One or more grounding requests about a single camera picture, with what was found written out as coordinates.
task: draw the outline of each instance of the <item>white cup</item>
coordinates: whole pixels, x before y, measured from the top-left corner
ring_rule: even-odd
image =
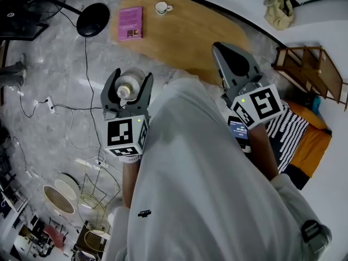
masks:
[[[165,2],[158,2],[155,6],[154,9],[156,10],[157,14],[159,15],[165,15],[167,11],[171,11],[173,9],[173,6],[168,5]]]

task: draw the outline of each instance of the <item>striped cushion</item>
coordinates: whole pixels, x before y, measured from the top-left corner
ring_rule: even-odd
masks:
[[[287,106],[283,105],[283,108],[284,113],[273,119],[267,128],[279,173],[288,167],[308,127],[305,119],[293,113]]]

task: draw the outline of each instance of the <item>phone screen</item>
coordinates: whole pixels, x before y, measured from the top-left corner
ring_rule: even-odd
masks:
[[[247,128],[242,122],[230,121],[229,128],[235,138],[248,139]]]

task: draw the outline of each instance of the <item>fan stand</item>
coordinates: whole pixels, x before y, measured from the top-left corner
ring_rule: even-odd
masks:
[[[85,38],[90,38],[98,35],[108,24],[110,18],[109,8],[102,4],[96,3],[89,5],[83,11],[79,11],[58,0],[46,0],[55,5],[61,6],[64,9],[78,14],[76,23],[77,32]]]

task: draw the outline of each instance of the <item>fan base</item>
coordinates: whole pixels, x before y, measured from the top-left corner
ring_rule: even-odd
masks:
[[[109,18],[110,11],[106,5],[92,4],[80,14],[76,23],[77,32],[85,38],[96,36],[106,27]]]

